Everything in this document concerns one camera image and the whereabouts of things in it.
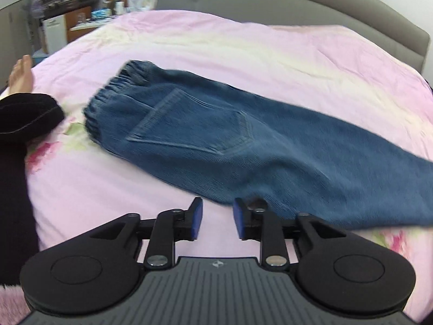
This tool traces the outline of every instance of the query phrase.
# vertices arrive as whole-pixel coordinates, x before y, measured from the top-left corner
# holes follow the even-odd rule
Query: bed
[[[380,1],[157,0],[155,9],[124,15],[34,68],[35,92],[55,97],[66,113],[27,157],[41,249],[128,212],[154,218],[192,202],[193,194],[88,139],[82,109],[130,59],[313,109],[433,159],[433,95],[420,75],[429,35]],[[359,233],[412,263],[417,280],[405,312],[422,321],[433,309],[433,229]],[[176,248],[188,256],[259,255],[257,242],[237,238],[230,207],[211,201],[199,239]]]

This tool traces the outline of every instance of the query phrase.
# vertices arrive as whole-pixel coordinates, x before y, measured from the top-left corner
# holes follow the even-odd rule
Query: cabinet
[[[29,32],[35,47],[39,47],[37,21],[27,29],[27,16],[22,9],[24,0],[0,10],[0,91],[6,86],[9,74],[16,61],[32,54]]]
[[[74,40],[77,40],[78,38],[80,38],[81,36],[89,33],[88,30],[84,30],[84,31],[71,31],[70,30],[72,27],[75,27],[77,25],[79,13],[84,13],[86,15],[86,18],[92,17],[92,9],[90,6],[80,8],[79,10],[68,12],[64,15],[65,20],[66,20],[66,36],[68,39],[68,43],[71,43]]]
[[[66,22],[64,15],[44,20],[45,40],[49,54],[64,48],[66,40]]]

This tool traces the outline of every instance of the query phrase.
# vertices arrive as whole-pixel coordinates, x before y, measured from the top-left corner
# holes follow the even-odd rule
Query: door
[[[10,71],[17,61],[9,27],[9,7],[0,10],[0,91],[5,87]]]
[[[24,55],[32,54],[27,14],[22,9],[24,2],[24,0],[21,0],[8,7],[12,44],[14,45],[17,60]]]

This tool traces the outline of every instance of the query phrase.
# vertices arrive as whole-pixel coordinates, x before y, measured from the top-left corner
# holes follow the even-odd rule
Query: cup
[[[125,12],[125,3],[123,1],[116,2],[115,11],[117,16],[123,15]]]
[[[85,13],[78,13],[77,14],[77,25],[86,23],[86,14]]]

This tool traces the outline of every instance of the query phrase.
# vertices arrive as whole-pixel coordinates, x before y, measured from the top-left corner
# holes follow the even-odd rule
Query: pink fuzzy fabric
[[[0,285],[0,324],[16,325],[30,313],[19,286]]]

